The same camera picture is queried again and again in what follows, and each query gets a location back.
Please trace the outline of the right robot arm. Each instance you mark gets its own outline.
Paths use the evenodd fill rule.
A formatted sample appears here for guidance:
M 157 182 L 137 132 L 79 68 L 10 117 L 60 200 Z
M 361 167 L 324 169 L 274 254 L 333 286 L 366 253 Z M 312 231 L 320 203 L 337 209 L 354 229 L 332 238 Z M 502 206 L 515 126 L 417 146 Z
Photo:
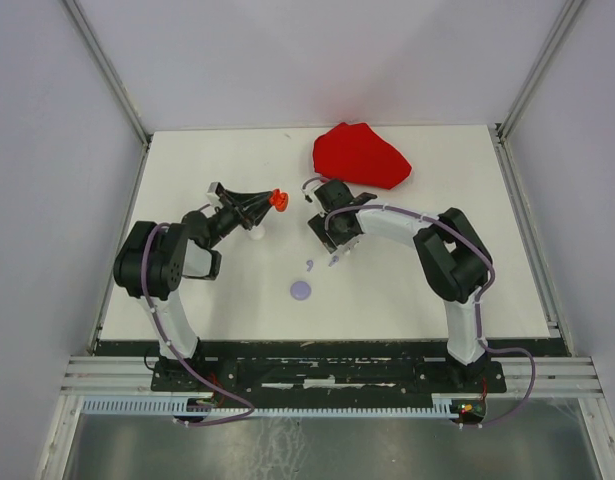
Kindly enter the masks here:
M 445 368 L 447 382 L 459 391 L 478 384 L 488 348 L 481 297 L 493 284 L 495 270 L 467 216 L 457 208 L 430 215 L 379 203 L 372 193 L 355 196 L 337 179 L 315 177 L 301 190 L 318 209 L 308 226 L 333 257 L 350 253 L 368 235 L 416 252 L 427 284 L 444 303 L 452 359 Z

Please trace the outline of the orange earbud charging case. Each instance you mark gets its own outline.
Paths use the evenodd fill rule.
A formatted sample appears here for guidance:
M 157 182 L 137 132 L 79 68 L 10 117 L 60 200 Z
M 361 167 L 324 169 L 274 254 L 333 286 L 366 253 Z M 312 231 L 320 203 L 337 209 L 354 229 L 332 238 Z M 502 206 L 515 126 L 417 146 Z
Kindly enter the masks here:
M 289 195 L 280 189 L 274 189 L 269 198 L 269 203 L 278 212 L 284 212 L 288 207 Z

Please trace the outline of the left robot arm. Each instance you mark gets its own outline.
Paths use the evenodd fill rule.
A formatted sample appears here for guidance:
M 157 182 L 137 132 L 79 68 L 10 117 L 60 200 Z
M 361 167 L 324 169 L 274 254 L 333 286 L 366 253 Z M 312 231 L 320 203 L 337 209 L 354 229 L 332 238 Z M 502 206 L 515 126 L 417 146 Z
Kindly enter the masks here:
M 184 279 L 215 280 L 222 263 L 216 246 L 240 228 L 259 229 L 272 210 L 283 212 L 288 194 L 279 190 L 239 193 L 210 184 L 209 203 L 187 212 L 180 221 L 132 226 L 113 266 L 115 284 L 136 299 L 158 335 L 162 358 L 179 360 L 174 379 L 196 390 L 208 378 L 207 364 L 197 359 L 200 340 L 193 331 L 179 294 Z

